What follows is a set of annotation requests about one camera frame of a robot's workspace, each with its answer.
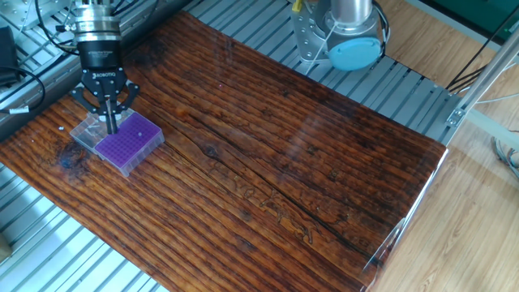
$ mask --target wooden floor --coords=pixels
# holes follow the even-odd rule
[[[447,85],[480,44],[405,0],[380,0],[392,25],[388,55]],[[488,62],[485,51],[468,72]],[[519,68],[485,99],[519,92]],[[477,105],[519,129],[519,99]],[[495,158],[491,136],[466,122],[375,291],[518,291],[519,181]]]

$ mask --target wood grain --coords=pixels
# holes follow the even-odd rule
[[[445,153],[186,14],[125,62],[165,135],[129,178],[71,140],[69,97],[0,161],[170,290],[359,291]]]

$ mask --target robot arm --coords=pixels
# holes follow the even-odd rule
[[[76,2],[75,22],[65,28],[75,35],[83,69],[81,85],[71,95],[88,111],[105,118],[108,134],[117,133],[116,116],[127,110],[139,93],[139,85],[129,81],[122,69],[120,20],[114,15],[112,1]],[[128,97],[118,103],[125,87]],[[84,89],[97,98],[98,106],[84,97]]]

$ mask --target purple tip rack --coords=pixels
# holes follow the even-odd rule
[[[118,133],[107,135],[105,124],[89,115],[71,135],[90,151],[117,167],[124,176],[164,142],[162,130],[136,112],[122,117]]]

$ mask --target blue cap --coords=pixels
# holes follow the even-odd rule
[[[380,56],[381,50],[376,37],[359,37],[334,46],[328,57],[335,68],[353,71],[371,65]]]

